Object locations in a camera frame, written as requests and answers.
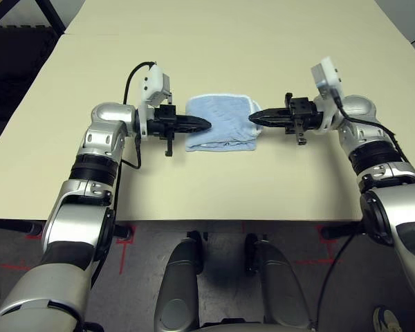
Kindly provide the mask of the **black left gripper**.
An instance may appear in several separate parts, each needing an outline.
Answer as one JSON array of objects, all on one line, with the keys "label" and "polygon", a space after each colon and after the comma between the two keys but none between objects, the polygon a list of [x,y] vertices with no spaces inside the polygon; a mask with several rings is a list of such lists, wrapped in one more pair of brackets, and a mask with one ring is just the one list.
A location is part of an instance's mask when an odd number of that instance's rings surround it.
[{"label": "black left gripper", "polygon": [[166,156],[173,156],[173,139],[176,133],[198,133],[211,128],[206,119],[196,116],[176,115],[172,92],[160,93],[161,101],[147,101],[147,135],[167,142]]}]

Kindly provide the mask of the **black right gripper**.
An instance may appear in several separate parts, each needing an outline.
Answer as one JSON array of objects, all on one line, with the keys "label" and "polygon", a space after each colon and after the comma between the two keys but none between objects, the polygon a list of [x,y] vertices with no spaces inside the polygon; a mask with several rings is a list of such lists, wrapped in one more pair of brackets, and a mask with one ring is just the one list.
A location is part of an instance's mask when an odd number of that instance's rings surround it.
[{"label": "black right gripper", "polygon": [[298,145],[305,145],[305,132],[320,128],[323,113],[308,98],[294,98],[286,93],[286,108],[270,108],[251,114],[248,119],[262,127],[285,127],[286,135],[294,135]]}]

